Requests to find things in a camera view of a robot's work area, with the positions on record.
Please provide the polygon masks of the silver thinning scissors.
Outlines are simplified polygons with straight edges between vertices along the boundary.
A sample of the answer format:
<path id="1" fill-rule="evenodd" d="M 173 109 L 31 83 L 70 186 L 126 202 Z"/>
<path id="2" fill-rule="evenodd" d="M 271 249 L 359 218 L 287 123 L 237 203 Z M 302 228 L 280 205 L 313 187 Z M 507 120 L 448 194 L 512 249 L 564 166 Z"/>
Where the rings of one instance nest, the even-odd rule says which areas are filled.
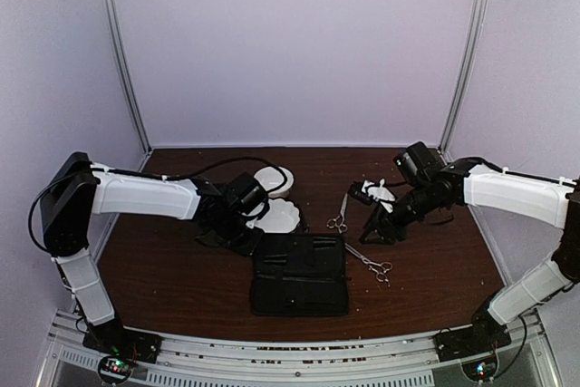
<path id="1" fill-rule="evenodd" d="M 362 254 L 352 245 L 345 243 L 345 249 L 348 251 L 349 254 L 357 258 L 363 265 L 367 267 L 367 269 L 374 273 L 375 279 L 379 283 L 384 283 L 387 286 L 391 286 L 390 279 L 388 277 L 389 272 L 393 269 L 393 265 L 389 261 L 385 262 L 376 262 L 369 257 Z"/>

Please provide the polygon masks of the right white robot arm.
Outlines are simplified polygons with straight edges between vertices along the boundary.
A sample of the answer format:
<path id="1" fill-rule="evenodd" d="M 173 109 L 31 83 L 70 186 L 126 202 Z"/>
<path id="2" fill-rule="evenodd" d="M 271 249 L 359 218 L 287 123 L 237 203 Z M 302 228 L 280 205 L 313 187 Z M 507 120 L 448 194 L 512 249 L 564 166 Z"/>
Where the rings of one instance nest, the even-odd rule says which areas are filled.
<path id="1" fill-rule="evenodd" d="M 361 242 L 402 241 L 406 228 L 439 208 L 472 206 L 503 210 L 545 222 L 562 232 L 558 247 L 514 284 L 491 296 L 472 317 L 465 345 L 485 351 L 509 324 L 579 282 L 579 182 L 518 173 L 481 158 L 445 162 L 419 141 L 393 160 L 410 190 L 400 197 L 384 181 L 355 182 L 350 194 L 375 210 L 364 225 Z"/>

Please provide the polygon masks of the black zippered tool case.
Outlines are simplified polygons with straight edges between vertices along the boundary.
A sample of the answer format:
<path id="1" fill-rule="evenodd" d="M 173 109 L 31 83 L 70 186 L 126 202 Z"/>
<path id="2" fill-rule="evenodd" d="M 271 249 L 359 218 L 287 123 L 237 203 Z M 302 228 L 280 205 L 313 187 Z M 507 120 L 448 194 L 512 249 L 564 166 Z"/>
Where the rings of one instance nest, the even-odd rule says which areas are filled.
<path id="1" fill-rule="evenodd" d="M 252 259 L 253 314 L 333 317 L 349 313 L 342 236 L 266 234 Z"/>

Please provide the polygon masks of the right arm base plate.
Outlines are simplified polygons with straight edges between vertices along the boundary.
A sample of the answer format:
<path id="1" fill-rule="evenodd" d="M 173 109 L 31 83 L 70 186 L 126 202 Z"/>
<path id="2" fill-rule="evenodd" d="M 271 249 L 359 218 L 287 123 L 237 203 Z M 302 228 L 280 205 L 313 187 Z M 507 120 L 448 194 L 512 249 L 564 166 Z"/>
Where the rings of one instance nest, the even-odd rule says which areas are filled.
<path id="1" fill-rule="evenodd" d="M 500 332 L 492 337 L 476 335 L 472 326 L 439 332 L 433 337 L 435 350 L 441 363 L 471 356 L 493 353 L 500 347 L 512 343 L 507 332 Z"/>

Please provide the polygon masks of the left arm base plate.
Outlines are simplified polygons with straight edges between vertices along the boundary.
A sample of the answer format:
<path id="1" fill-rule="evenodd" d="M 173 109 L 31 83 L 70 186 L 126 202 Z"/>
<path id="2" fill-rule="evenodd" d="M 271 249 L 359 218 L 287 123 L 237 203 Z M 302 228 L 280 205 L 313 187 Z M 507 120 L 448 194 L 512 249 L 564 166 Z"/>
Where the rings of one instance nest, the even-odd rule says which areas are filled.
<path id="1" fill-rule="evenodd" d="M 87 332 L 82 345 L 100 353 L 138 363 L 155 363 L 162 338 L 157 334 L 123 329 L 120 332 Z"/>

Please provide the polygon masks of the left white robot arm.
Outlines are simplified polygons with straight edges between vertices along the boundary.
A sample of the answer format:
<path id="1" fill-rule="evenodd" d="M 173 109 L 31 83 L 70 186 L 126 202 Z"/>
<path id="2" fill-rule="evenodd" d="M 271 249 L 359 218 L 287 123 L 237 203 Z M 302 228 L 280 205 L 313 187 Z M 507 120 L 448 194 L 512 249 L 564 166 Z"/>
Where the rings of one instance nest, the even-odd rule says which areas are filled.
<path id="1" fill-rule="evenodd" d="M 92 216 L 133 214 L 193 221 L 214 233 L 222 247 L 249 256 L 264 232 L 248 223 L 270 209 L 266 190 L 247 172 L 214 184 L 202 171 L 144 174 L 93 162 L 84 152 L 74 152 L 64 162 L 31 208 L 42 215 L 43 238 L 35 244 L 57 265 L 89 334 L 111 354 L 124 353 L 131 337 L 89 249 Z"/>

